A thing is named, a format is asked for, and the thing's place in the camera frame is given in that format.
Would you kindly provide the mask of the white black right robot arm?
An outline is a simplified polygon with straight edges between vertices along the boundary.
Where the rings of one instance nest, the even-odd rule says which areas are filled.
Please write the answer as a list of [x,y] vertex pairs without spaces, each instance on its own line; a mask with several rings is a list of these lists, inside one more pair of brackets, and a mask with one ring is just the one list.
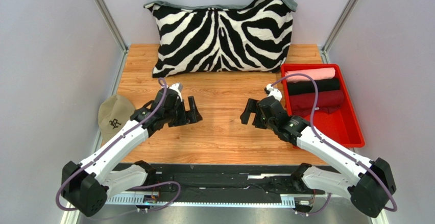
[[293,176],[299,177],[310,189],[323,190],[348,199],[361,213],[377,218],[387,203],[396,211],[393,194],[397,187],[390,164],[382,159],[371,160],[354,153],[321,133],[310,121],[298,115],[288,115],[273,96],[262,100],[248,99],[240,116],[247,124],[254,114],[253,126],[269,129],[282,141],[306,150],[325,161],[335,172],[301,164]]

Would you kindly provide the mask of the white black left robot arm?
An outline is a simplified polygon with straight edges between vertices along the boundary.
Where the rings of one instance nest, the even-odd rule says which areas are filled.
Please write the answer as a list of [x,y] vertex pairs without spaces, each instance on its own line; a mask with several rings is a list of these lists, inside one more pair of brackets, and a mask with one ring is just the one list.
[[63,197],[86,217],[97,214],[106,201],[130,189],[156,187],[148,177],[155,169],[145,161],[135,162],[127,169],[116,171],[118,163],[138,145],[165,125],[179,127],[202,121],[193,96],[187,98],[186,110],[181,88],[175,84],[161,88],[155,99],[130,113],[125,122],[116,124],[119,132],[102,148],[79,163],[63,166],[61,187],[56,197]]

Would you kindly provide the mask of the dark red t shirt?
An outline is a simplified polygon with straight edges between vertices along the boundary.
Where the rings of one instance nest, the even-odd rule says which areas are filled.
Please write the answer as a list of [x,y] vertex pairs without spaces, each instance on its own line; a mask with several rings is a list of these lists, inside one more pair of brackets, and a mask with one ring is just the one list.
[[[301,117],[310,115],[315,102],[315,96],[315,93],[290,96],[289,102],[292,114]],[[319,92],[315,110],[327,114],[334,113],[341,107],[344,100],[345,95],[340,90]]]

